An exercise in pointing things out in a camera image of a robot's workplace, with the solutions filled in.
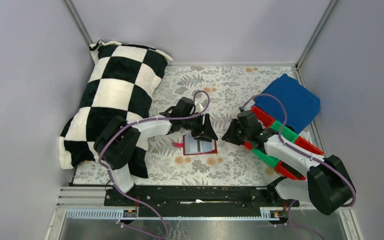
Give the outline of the silver grey credit card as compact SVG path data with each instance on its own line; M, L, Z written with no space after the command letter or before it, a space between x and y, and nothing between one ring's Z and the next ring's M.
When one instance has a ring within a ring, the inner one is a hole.
M185 155L198 155L211 153L216 150L216 141L211 142L194 139L191 135L183 136L184 153Z

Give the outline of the red leather card holder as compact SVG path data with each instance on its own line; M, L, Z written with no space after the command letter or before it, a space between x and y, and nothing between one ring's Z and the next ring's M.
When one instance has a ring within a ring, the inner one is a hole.
M184 156L196 156L217 154L217 142L212 140L211 142L197 140L192 135L187 134L182 136L181 142L173 142L172 146L182 150Z

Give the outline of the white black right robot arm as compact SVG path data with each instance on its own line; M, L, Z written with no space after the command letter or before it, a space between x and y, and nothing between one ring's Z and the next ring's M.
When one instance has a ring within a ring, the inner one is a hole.
M264 128L250 110L232 119L222 140L238 146L248 143L304 176L304 180L283 176L271 182L267 189L276 199L311 203L324 215L350 207L357 200L356 189L339 157L325 157L296 145L282 136L281 130Z

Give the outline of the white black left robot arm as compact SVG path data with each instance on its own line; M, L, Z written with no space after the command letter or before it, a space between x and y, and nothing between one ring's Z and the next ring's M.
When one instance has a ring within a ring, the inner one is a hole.
M103 129L94 142L98 162L108 172L110 181L121 193L127 193L134 185L129 163L133 161L138 141L169 135L181 129L189 130L190 139L197 145L197 154L202 153L202 145L216 147L218 137L212 127L210 115L194 100L182 97L175 106L169 107L155 117L127 121L115 116Z

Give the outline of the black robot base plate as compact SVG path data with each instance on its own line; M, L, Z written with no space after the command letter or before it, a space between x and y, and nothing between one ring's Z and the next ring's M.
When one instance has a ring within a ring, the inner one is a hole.
M261 208L282 210L299 201L283 200L266 187L135 185L127 195L168 217L261 217Z

